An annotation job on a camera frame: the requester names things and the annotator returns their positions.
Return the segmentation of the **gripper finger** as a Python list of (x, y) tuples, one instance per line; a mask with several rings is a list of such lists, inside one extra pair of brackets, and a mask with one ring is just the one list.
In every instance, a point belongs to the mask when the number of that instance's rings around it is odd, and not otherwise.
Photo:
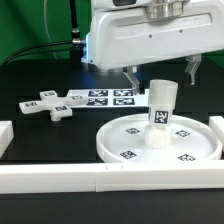
[(185, 73), (187, 74), (187, 80), (190, 85), (195, 84), (195, 75), (201, 64), (202, 55), (196, 54), (186, 57), (187, 66), (185, 69)]
[(140, 93), (140, 82), (135, 76), (135, 74), (137, 73), (137, 67), (136, 66), (124, 67), (123, 73), (132, 84), (133, 94), (138, 95)]

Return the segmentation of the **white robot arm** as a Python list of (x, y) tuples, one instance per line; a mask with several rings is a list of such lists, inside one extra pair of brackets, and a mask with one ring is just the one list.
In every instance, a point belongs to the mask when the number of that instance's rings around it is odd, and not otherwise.
[(141, 64), (185, 57), (194, 77), (203, 53), (224, 49), (224, 0), (91, 0), (85, 63), (122, 69), (133, 92)]

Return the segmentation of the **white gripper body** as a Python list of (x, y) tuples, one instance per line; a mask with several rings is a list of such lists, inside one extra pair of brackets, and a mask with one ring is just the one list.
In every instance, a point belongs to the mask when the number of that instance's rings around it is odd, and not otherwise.
[(89, 59), (105, 70), (224, 49), (224, 0), (91, 0)]

